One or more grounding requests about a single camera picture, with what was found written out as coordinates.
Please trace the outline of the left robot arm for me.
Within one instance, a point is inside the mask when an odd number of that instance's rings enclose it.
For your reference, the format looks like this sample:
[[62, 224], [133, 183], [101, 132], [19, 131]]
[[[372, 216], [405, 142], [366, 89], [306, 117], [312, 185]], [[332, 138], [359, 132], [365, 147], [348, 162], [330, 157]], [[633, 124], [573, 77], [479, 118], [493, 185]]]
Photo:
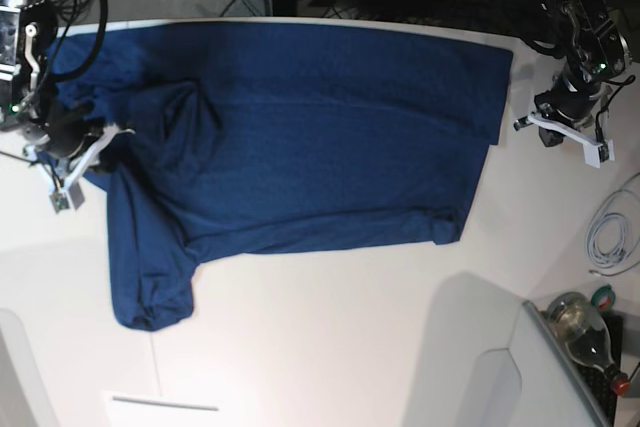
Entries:
[[537, 126], [544, 146], [565, 139], [582, 146], [584, 162], [599, 168], [615, 159], [614, 143], [605, 133], [605, 116], [613, 99], [636, 80], [620, 75], [631, 66], [626, 39], [611, 19], [605, 0], [537, 0], [556, 43], [544, 47], [521, 39], [538, 53], [563, 59], [551, 88], [534, 97], [534, 109], [514, 122], [519, 131]]

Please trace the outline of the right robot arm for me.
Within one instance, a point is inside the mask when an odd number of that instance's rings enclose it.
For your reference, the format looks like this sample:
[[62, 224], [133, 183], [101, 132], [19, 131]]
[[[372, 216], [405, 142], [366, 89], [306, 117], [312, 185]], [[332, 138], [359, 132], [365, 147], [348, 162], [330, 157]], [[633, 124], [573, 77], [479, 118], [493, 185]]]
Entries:
[[[55, 72], [70, 27], [92, 2], [98, 2], [100, 18], [87, 58]], [[93, 116], [90, 102], [68, 107], [58, 97], [59, 84], [77, 79], [97, 59], [107, 18], [108, 0], [1, 0], [1, 130], [24, 138], [18, 158], [42, 173], [56, 212], [84, 203], [81, 178], [101, 170], [102, 152], [131, 131]]]

